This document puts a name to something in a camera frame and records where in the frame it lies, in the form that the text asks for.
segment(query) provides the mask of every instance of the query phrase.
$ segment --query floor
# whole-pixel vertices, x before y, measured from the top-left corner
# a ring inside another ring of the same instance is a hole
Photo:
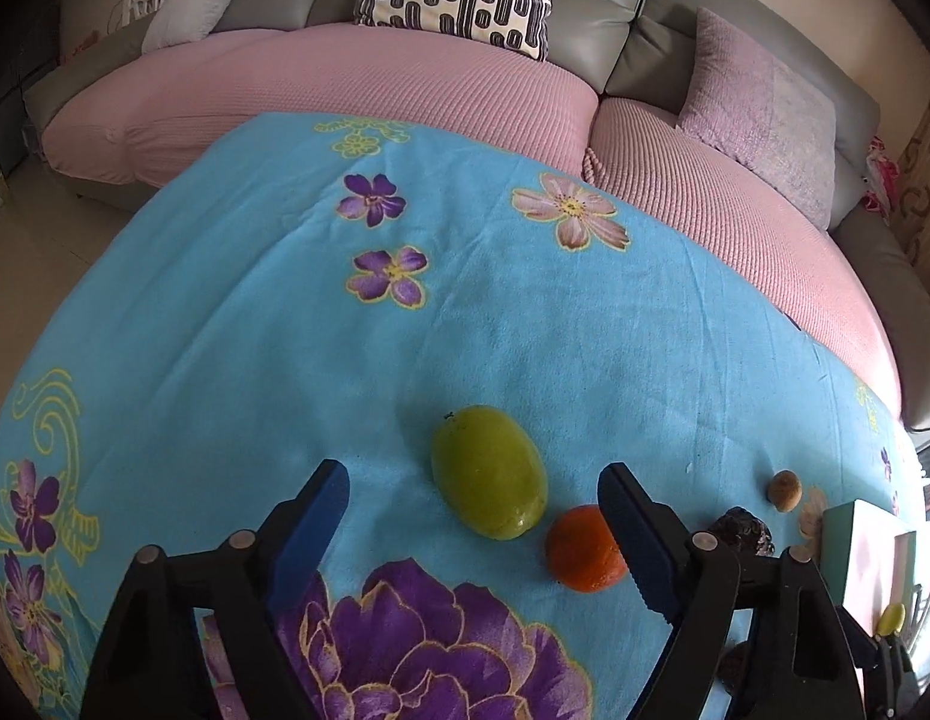
[[[55,309],[132,215],[63,189],[38,160],[0,209],[0,409]]]

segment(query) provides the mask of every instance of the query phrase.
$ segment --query white pillow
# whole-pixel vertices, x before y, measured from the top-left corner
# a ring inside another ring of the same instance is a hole
[[[142,53],[208,37],[232,0],[165,0],[148,25]]]

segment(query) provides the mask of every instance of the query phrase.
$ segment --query gray leather sofa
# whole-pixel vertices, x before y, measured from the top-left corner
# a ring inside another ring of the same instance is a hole
[[[233,0],[217,30],[291,30],[351,22],[354,3]],[[578,76],[598,95],[633,98],[677,114],[692,75],[697,6],[744,29],[836,105],[836,196],[830,232],[886,327],[902,381],[905,426],[930,436],[930,300],[889,229],[879,217],[857,207],[867,146],[879,121],[878,105],[864,90],[757,0],[554,0],[548,19],[548,61]],[[135,61],[147,26],[147,19],[132,23],[32,87],[26,105],[39,132],[75,95]],[[140,181],[104,184],[66,175],[61,180],[78,194],[130,210],[156,191]]]

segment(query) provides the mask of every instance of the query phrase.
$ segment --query blue gripper pad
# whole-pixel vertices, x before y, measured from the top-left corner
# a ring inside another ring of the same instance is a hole
[[[598,477],[598,507],[641,600],[674,625],[684,610],[677,583],[688,562],[689,534],[681,520],[668,506],[654,503],[622,463],[606,466]]]
[[[265,608],[273,620],[294,608],[302,598],[348,507],[350,484],[345,466],[324,461],[313,475],[313,481],[317,481],[323,469],[329,469],[327,477],[315,491],[272,565]],[[303,494],[308,493],[313,481],[308,483]]]

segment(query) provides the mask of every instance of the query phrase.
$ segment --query small brown nut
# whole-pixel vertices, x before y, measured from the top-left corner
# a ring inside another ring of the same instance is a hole
[[[802,500],[802,483],[791,471],[779,471],[769,482],[766,495],[772,506],[787,514]]]

